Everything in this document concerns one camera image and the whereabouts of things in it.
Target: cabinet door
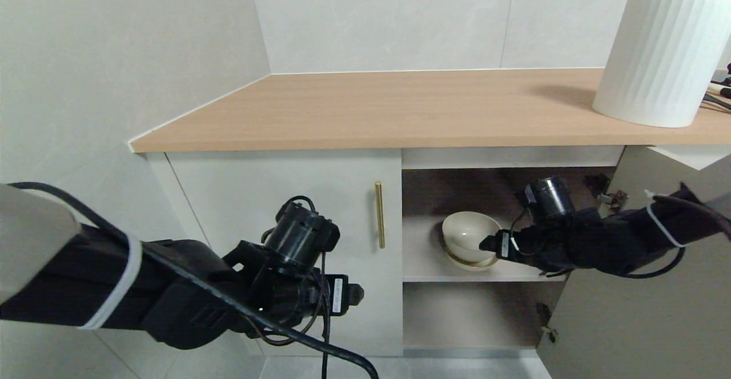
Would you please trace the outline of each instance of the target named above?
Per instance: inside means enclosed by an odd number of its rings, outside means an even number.
[[[327,254],[326,271],[349,275],[365,290],[358,306],[332,319],[331,342],[368,356],[402,354],[400,150],[201,152],[168,158],[219,255],[241,239],[259,242],[290,197],[313,199],[342,234]],[[376,181],[383,189],[384,249],[379,249]],[[321,320],[310,335],[321,335]],[[266,355],[318,355],[299,344],[260,345]]]
[[[610,191],[649,202],[645,189],[671,193],[683,180],[701,200],[731,189],[731,157],[696,171],[644,147],[627,147]],[[669,252],[638,273],[664,267]],[[676,269],[649,280],[574,271],[538,354],[553,379],[716,379],[731,372],[731,244],[721,235],[687,248]]]

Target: cabinet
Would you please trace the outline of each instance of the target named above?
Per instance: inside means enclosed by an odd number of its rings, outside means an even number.
[[[402,354],[400,150],[194,152],[167,157],[219,255],[241,239],[259,241],[289,197],[311,197],[342,234],[336,249],[327,254],[327,272],[347,274],[365,289],[360,305],[332,319],[332,343],[369,356]],[[379,249],[376,181],[383,189],[384,249]],[[311,334],[322,332],[319,321]],[[299,344],[260,346],[266,355],[318,355]]]
[[[689,179],[702,199],[728,190],[731,159],[699,171],[648,147],[627,147],[621,158],[621,150],[610,148],[588,159],[588,150],[561,150],[567,157],[551,167],[543,166],[543,156],[505,160],[505,148],[440,152],[439,161],[430,150],[170,153],[165,161],[219,254],[239,239],[258,241],[288,197],[312,197],[343,233],[327,270],[346,273],[365,288],[363,302],[334,319],[332,342],[363,355],[485,357],[537,350],[554,379],[723,377],[731,368],[724,358],[731,348],[731,249],[721,236],[692,244],[681,265],[653,280],[594,270],[548,280],[537,269],[504,261],[488,272],[467,272],[450,264],[438,244],[439,224],[460,210],[509,226],[520,213],[512,192],[534,179],[563,176],[582,208],[596,204],[583,177],[608,174],[609,190],[621,188],[630,195],[627,208],[640,208],[648,202],[644,189],[672,192],[681,179]],[[386,249],[378,248],[375,181],[384,190]],[[553,311],[555,342],[543,335],[539,302]],[[312,332],[320,329],[316,324]],[[266,355],[316,355],[298,345],[259,346]]]

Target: ribbed white vase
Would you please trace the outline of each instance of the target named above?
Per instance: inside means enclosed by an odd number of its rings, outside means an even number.
[[[627,0],[593,108],[635,124],[692,124],[731,34],[731,0]]]

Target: white cable tie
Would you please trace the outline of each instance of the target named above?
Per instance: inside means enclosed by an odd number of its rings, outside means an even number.
[[[647,195],[647,197],[653,197],[653,196],[655,196],[655,193],[650,192],[647,189],[645,189],[645,195]],[[652,212],[652,208],[650,207],[651,205],[652,205],[652,203],[650,202],[650,204],[648,204],[647,207],[645,207],[645,210],[647,210],[647,215],[650,215],[650,218],[652,218],[652,220],[655,222],[655,225],[657,225],[657,227],[660,228],[660,230],[665,234],[666,238],[668,238],[669,241],[673,242],[673,244],[675,246],[686,247],[686,245],[681,244],[680,242],[676,241],[675,238],[673,238],[673,235],[671,235],[669,233],[668,229],[665,228],[665,225],[663,225],[662,222],[660,222],[660,220],[655,216],[655,212]]]
[[[126,234],[125,236],[130,246],[130,253],[127,255],[127,264],[117,282],[117,286],[112,289],[102,306],[97,309],[97,313],[85,325],[79,326],[78,329],[94,330],[101,328],[117,309],[119,302],[130,290],[132,284],[135,283],[139,268],[142,266],[142,242],[130,235]]]
[[[520,249],[517,248],[517,242],[515,241],[515,238],[513,238],[512,236],[510,236],[510,241],[512,242],[512,246],[515,248],[515,251],[517,251],[518,253],[520,253]]]

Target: bowl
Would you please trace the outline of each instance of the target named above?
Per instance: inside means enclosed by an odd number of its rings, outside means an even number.
[[[497,262],[494,252],[480,251],[480,242],[501,229],[499,223],[478,212],[457,212],[441,224],[449,259],[460,268],[485,268]]]

